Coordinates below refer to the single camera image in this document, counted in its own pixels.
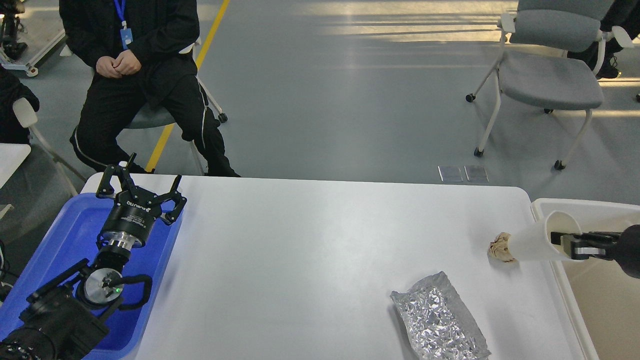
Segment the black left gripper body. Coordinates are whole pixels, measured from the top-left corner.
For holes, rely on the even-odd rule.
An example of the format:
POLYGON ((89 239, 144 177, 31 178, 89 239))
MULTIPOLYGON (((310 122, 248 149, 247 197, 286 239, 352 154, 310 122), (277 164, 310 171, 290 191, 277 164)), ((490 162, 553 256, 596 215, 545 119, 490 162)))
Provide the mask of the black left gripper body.
POLYGON ((123 249, 142 248, 153 230, 162 211, 162 204, 170 200, 170 194, 155 194, 140 189, 115 193, 109 189, 98 189, 99 199, 112 199, 114 205, 97 236, 97 248, 114 246, 123 249))

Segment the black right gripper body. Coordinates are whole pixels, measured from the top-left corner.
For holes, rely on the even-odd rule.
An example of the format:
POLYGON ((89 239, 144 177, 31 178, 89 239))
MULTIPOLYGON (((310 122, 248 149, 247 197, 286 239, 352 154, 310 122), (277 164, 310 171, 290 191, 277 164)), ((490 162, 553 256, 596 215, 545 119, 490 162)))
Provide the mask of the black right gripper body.
POLYGON ((607 250, 607 256, 621 267, 629 277, 640 278, 640 225, 632 225, 626 230, 615 232, 617 240, 607 250))

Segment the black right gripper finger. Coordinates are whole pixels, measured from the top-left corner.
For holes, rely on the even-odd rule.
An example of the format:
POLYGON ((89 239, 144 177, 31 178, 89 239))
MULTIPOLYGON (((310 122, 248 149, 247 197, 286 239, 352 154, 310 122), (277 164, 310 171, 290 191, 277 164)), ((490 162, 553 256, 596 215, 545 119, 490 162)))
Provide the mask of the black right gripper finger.
POLYGON ((583 233, 567 233, 552 231, 550 233, 551 244, 561 244, 563 236, 573 237, 574 239, 595 244, 615 244, 621 237, 622 232, 615 231, 589 231, 583 233))
POLYGON ((612 261, 607 255, 607 250, 611 248, 613 244, 591 243, 575 239, 569 235, 563 235, 561 245, 565 253, 567 253, 572 260, 587 260, 589 257, 593 257, 612 261))

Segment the robot base on cart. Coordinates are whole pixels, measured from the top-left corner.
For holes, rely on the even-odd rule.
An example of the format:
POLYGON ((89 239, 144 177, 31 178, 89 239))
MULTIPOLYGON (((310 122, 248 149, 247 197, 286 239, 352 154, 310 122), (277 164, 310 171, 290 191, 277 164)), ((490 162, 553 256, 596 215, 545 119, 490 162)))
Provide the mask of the robot base on cart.
POLYGON ((34 77, 66 36, 57 0, 1 2, 1 66, 34 77))

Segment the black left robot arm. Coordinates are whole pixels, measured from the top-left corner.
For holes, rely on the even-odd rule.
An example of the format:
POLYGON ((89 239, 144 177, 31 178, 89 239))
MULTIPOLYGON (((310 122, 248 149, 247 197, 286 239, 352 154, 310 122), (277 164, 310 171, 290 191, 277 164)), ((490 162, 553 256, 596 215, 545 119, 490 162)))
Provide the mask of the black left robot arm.
POLYGON ((130 162, 110 165, 95 198, 62 208, 1 308, 3 360, 81 360, 140 338, 187 199, 137 185, 130 162))

